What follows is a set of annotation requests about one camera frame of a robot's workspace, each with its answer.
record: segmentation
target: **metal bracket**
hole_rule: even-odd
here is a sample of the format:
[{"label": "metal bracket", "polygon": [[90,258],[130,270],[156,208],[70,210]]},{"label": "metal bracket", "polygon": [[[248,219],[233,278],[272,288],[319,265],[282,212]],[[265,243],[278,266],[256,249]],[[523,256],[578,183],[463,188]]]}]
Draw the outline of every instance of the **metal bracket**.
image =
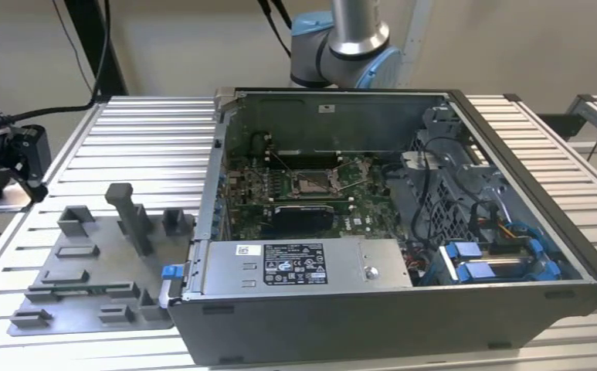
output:
[{"label": "metal bracket", "polygon": [[429,152],[407,151],[401,154],[401,158],[409,170],[425,170],[425,159],[430,170],[437,170],[443,166],[439,158]]}]

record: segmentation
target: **blue latch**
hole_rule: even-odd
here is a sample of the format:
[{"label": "blue latch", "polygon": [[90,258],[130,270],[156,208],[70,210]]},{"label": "blue latch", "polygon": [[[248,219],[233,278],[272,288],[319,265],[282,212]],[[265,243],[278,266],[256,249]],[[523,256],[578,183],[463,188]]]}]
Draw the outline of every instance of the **blue latch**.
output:
[{"label": "blue latch", "polygon": [[182,265],[166,265],[162,267],[161,278],[164,280],[180,280],[184,277]]},{"label": "blue latch", "polygon": [[477,242],[451,242],[443,248],[451,258],[475,259],[483,256]]},{"label": "blue latch", "polygon": [[489,280],[495,277],[490,265],[483,261],[461,264],[455,268],[455,273],[461,283]]},{"label": "blue latch", "polygon": [[534,240],[533,238],[529,240],[529,247],[531,249],[531,252],[534,253],[535,258],[541,258],[543,255],[543,247],[541,246],[541,242],[538,240]]}]

